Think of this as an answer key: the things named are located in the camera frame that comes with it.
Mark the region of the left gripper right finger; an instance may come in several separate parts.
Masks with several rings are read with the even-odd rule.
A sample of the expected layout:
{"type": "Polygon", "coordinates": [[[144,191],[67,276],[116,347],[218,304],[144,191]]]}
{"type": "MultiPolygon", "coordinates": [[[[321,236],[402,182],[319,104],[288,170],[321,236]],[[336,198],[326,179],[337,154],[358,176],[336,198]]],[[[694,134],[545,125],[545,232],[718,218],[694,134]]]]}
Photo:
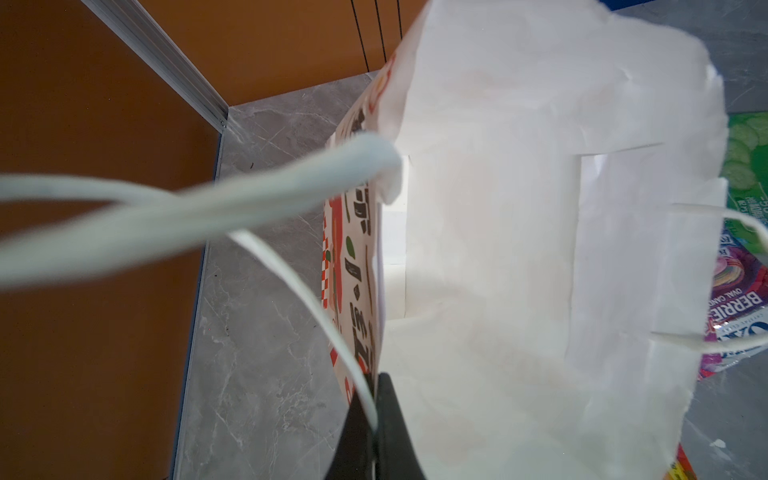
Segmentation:
{"type": "Polygon", "coordinates": [[[378,427],[374,439],[376,480],[425,480],[388,373],[378,376],[378,427]]]}

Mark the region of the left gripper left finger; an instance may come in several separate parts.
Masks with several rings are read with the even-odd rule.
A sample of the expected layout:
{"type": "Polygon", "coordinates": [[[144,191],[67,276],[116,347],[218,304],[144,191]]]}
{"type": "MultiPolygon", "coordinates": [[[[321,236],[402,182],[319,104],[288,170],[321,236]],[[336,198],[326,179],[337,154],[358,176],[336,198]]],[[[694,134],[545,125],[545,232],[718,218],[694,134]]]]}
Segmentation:
{"type": "Polygon", "coordinates": [[[354,394],[325,480],[373,480],[374,435],[354,394]]]}

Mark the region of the white paper bag with flower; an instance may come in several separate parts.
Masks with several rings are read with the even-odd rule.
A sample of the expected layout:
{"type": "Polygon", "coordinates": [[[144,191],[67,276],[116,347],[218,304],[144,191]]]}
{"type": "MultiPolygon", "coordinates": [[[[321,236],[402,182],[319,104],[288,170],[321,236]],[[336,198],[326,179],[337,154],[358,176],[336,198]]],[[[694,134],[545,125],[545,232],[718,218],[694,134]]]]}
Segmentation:
{"type": "Polygon", "coordinates": [[[331,343],[375,439],[391,376],[426,479],[659,479],[702,356],[726,205],[723,80],[599,1],[431,1],[324,150],[180,192],[7,174],[103,208],[1,242],[3,289],[226,236],[331,343]]]}

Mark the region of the Fox's berries candy bag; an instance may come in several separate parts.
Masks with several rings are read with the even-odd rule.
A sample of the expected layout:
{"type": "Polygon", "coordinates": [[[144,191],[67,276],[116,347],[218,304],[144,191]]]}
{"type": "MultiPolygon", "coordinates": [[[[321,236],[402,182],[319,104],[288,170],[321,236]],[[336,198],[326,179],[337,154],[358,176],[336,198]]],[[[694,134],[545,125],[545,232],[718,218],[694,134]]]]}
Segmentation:
{"type": "Polygon", "coordinates": [[[762,336],[767,333],[767,267],[724,230],[720,237],[707,342],[762,336]]]}

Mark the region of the green Lays chips bag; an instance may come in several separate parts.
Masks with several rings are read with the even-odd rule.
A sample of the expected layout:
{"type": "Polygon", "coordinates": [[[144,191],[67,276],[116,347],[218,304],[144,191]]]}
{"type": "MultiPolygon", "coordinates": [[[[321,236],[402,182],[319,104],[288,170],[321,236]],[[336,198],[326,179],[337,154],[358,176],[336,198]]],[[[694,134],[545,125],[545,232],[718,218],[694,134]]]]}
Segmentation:
{"type": "Polygon", "coordinates": [[[721,176],[728,181],[727,206],[767,226],[767,113],[735,114],[721,176]]]}

